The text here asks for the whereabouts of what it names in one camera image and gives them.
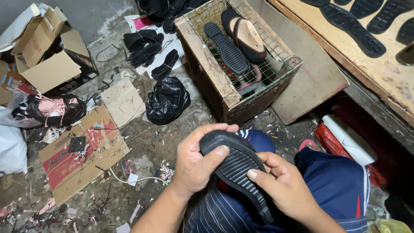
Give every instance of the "wooden crate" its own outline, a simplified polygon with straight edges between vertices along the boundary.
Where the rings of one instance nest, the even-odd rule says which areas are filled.
[[[265,63],[259,66],[266,81],[251,95],[240,95],[219,65],[215,44],[204,34],[203,26],[221,24],[221,12],[232,8],[253,23],[267,49]],[[245,0],[211,0],[175,20],[194,79],[222,122],[239,124],[266,109],[296,74],[302,60],[285,45]]]

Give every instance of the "wooden table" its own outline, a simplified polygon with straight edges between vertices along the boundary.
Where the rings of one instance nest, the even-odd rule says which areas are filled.
[[[395,59],[405,47],[395,37],[401,25],[414,17],[414,11],[398,16],[386,32],[374,35],[387,52],[369,58],[346,32],[326,21],[319,8],[300,0],[267,1],[308,32],[344,68],[351,83],[344,91],[408,151],[414,151],[414,67],[402,66]],[[353,2],[342,7],[349,10]],[[376,13],[359,21],[366,27]]]

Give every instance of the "wire mesh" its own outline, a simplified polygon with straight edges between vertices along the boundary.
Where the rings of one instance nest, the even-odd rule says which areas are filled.
[[[291,67],[291,65],[286,62],[290,54],[277,45],[278,43],[275,41],[275,38],[270,35],[269,31],[262,30],[259,23],[257,23],[257,19],[255,21],[253,21],[254,19],[249,19],[251,14],[247,15],[247,11],[244,12],[246,8],[242,8],[243,6],[241,5],[243,0],[239,0],[236,4],[233,4],[233,2],[237,2],[237,0],[211,0],[183,16],[230,79],[234,88],[239,92],[243,99],[246,99],[273,83],[282,83],[289,77],[284,70],[295,70],[297,67]],[[204,33],[204,24],[214,22],[220,27],[223,35],[233,41],[233,39],[226,34],[221,23],[221,13],[226,9],[233,9],[242,17],[252,22],[267,50],[265,61],[257,67],[250,64],[246,59],[248,69],[242,75],[233,73],[233,71],[221,61],[217,45]]]

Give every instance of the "white plastic bag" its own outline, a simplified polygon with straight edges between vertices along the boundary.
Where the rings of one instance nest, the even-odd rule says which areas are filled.
[[[0,125],[0,176],[27,173],[27,144],[20,128]]]
[[[0,106],[0,125],[33,128],[42,124],[40,121],[37,121],[33,118],[27,118],[20,121],[16,120],[16,118],[13,118],[12,111],[19,107],[19,104],[21,102],[27,102],[28,96],[29,94],[25,92],[19,93],[13,97],[13,99],[7,105],[7,108]]]

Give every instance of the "concrete floor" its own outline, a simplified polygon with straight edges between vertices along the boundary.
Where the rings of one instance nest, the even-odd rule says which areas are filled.
[[[128,10],[124,15],[130,15],[132,12]],[[123,16],[117,17],[108,24],[108,34],[101,37],[98,41],[92,42],[88,48],[90,49],[94,59],[96,54],[111,44],[123,46],[123,34],[129,32],[129,27]],[[116,55],[118,51],[109,48],[99,55],[99,60],[107,60]],[[149,79],[146,73],[139,76],[134,69],[131,69],[130,63],[125,61],[123,52],[116,55],[113,59],[105,63],[96,63],[100,71],[100,75],[94,80],[81,86],[73,91],[74,94],[86,98],[93,93],[99,93],[97,88],[100,87],[101,81],[108,81],[112,74],[115,74],[114,67],[119,66],[120,71],[126,71],[126,76],[139,79],[131,79],[133,85],[140,89],[142,99],[147,98],[147,93],[152,91],[155,84],[154,80]],[[125,141],[128,143],[131,138],[141,133],[134,141],[129,144],[131,152],[126,155],[124,161],[131,160],[134,162],[134,173],[140,178],[153,176],[155,171],[159,169],[161,162],[167,160],[170,168],[174,168],[176,159],[177,145],[194,129],[204,124],[212,124],[220,122],[220,119],[214,117],[214,111],[209,106],[208,101],[200,94],[198,86],[193,82],[189,72],[188,65],[181,66],[173,70],[171,76],[178,77],[189,91],[191,96],[191,105],[182,113],[175,121],[164,126],[154,126],[149,122],[145,113],[132,120],[128,125],[120,131],[123,136],[129,136]],[[294,156],[298,152],[298,147],[304,139],[317,139],[313,136],[316,127],[314,119],[309,115],[301,117],[297,122],[285,126],[272,108],[267,109],[268,112],[258,114],[257,118],[252,118],[244,124],[240,125],[241,129],[261,129],[264,132],[271,131],[269,134],[276,145],[276,153],[281,155],[290,163],[294,162]],[[39,219],[39,215],[34,212],[23,212],[24,210],[39,211],[42,209],[52,192],[47,182],[45,182],[45,171],[40,163],[39,150],[47,144],[39,142],[41,132],[45,133],[47,129],[39,127],[28,130],[28,166],[30,167],[28,175],[22,173],[7,175],[0,178],[0,207],[15,201],[17,209],[7,218],[0,219],[0,232],[74,232],[73,221],[66,223],[66,208],[74,208],[77,212],[75,218],[77,230],[79,232],[115,232],[117,226],[129,223],[129,219],[139,200],[141,209],[138,211],[137,217],[133,220],[132,226],[139,217],[147,210],[153,202],[151,198],[157,199],[164,186],[160,182],[154,183],[152,180],[146,180],[138,183],[135,187],[122,184],[110,178],[105,183],[98,181],[89,184],[83,189],[83,194],[77,194],[63,205],[63,207],[54,208],[51,213],[40,216],[40,219],[47,220],[34,225],[30,220]],[[154,138],[154,134],[158,132],[159,137]],[[113,167],[114,172],[122,177],[120,166]],[[372,218],[376,216],[384,217],[385,208],[383,205],[386,194],[372,186],[370,199],[370,213]],[[89,197],[94,194],[95,200]],[[103,202],[110,198],[105,205],[104,214]],[[95,215],[96,224],[91,222],[88,217]]]

